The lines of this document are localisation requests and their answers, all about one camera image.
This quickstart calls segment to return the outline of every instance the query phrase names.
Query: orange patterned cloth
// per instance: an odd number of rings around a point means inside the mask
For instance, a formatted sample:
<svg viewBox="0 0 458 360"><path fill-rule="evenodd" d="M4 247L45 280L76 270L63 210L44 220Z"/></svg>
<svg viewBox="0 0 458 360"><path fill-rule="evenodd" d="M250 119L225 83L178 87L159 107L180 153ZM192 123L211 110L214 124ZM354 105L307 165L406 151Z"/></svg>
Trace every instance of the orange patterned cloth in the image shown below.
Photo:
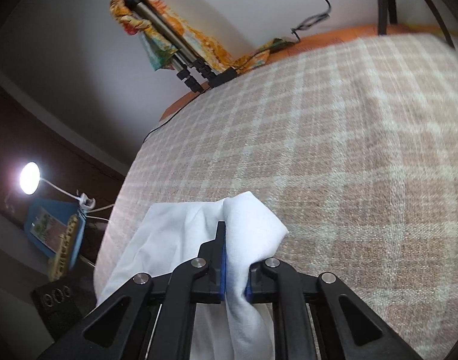
<svg viewBox="0 0 458 360"><path fill-rule="evenodd" d="M232 56L213 37L192 28L162 0L148 0L166 22L199 54L215 71L222 73L229 67L242 67L240 71L248 71L263 65L269 57L274 44L283 42L275 39L260 47L254 54L245 55L234 60ZM124 0L112 0L110 12L130 35L142 34L144 47L154 70L160 68L172 69L169 62L177 48L164 38L149 20L140 19L124 4Z"/></svg>

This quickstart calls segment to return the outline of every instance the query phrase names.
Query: triangular cutout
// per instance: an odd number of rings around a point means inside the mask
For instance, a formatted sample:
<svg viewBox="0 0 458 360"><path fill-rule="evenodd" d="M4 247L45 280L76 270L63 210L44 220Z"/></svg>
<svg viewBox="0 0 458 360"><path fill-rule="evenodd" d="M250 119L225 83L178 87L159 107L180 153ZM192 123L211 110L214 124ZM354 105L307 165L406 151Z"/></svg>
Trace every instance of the triangular cutout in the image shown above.
<svg viewBox="0 0 458 360"><path fill-rule="evenodd" d="M94 344L109 348L114 342L129 303L129 297L122 298L86 329L84 338Z"/></svg>
<svg viewBox="0 0 458 360"><path fill-rule="evenodd" d="M382 337L379 328L347 296L340 296L339 303L358 347Z"/></svg>

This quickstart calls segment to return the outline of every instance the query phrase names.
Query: blue board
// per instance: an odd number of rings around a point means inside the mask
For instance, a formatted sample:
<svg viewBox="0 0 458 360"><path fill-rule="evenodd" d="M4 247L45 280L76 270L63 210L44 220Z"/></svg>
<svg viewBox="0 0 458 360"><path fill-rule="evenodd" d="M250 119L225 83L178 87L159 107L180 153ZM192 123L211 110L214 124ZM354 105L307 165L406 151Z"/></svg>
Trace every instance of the blue board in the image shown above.
<svg viewBox="0 0 458 360"><path fill-rule="evenodd" d="M24 224L24 232L29 240L31 240L31 242L33 242L34 245L36 245L47 257L54 257L55 252L41 242L41 240L31 232L34 224L38 222L38 216L40 216L41 212L46 211L49 215L66 225L69 218L73 214L78 213L78 208L78 203L59 202L57 200L50 199L34 199L27 213L27 219ZM81 249L82 237L84 236L85 219L80 214L78 214L78 216L79 229L77 230L74 248L72 249L72 254L70 256L69 269L72 269L76 262L79 249Z"/></svg>

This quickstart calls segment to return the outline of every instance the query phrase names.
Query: power cord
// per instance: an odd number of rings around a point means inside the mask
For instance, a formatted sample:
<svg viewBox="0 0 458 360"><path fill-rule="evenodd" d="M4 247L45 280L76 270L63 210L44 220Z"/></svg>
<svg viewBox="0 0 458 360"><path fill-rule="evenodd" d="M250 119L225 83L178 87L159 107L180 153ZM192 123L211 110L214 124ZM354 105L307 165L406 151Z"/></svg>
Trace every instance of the power cord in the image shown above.
<svg viewBox="0 0 458 360"><path fill-rule="evenodd" d="M329 16L329 13L331 12L332 10L332 6L331 6L331 3L329 2L329 0L324 0L328 7L327 9L322 12L322 13L319 13L317 15L312 15L312 16L309 16L307 19L305 19L303 22L301 22L297 27L295 28L291 28L291 33L293 33L295 35L295 37L297 38L297 43L300 42L300 37L299 35L297 34L297 31L306 31L308 30L309 28L315 26L316 24L320 23L321 21L324 21L326 19L328 19L330 16ZM234 69L236 70L240 70L242 69L244 66L246 66L249 61L251 61L254 57L258 56L260 53L263 53L264 51L267 51L267 50L271 50L273 48L276 48L276 47L279 47L280 46L280 43L279 42L275 42L274 44L272 44L271 46L269 47L266 47L262 50L258 50L257 52L255 52L246 62L244 62L241 66L238 66L238 67L233 67ZM185 107L187 107L187 105L189 105L190 103L192 103L195 99L197 99L201 94L203 93L206 93L207 91L209 90L209 88L207 88L204 92L201 92L199 93L197 96L195 96L192 100L190 100L186 105L184 105L184 107L180 108L177 110L177 112L175 112L168 120L166 120L163 124L161 124L160 126L157 126L156 128L154 128L153 130L149 131L149 133L145 136L144 138L144 141L143 143L147 140L147 138L149 137L149 135L151 135L153 132L159 130L161 127L165 126L167 123L169 123L174 117L175 115L177 115L180 111L182 111Z"/></svg>

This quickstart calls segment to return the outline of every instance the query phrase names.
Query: checkered fabric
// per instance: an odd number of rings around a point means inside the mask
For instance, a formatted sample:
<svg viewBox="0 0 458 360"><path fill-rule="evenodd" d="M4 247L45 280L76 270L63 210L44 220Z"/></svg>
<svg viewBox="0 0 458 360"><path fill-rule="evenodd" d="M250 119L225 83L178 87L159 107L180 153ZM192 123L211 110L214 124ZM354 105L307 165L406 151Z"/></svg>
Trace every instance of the checkered fabric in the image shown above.
<svg viewBox="0 0 458 360"><path fill-rule="evenodd" d="M458 339L458 59L431 35L358 39L245 74L150 135L95 268L100 293L148 208L252 191L277 257L332 271L422 357Z"/></svg>

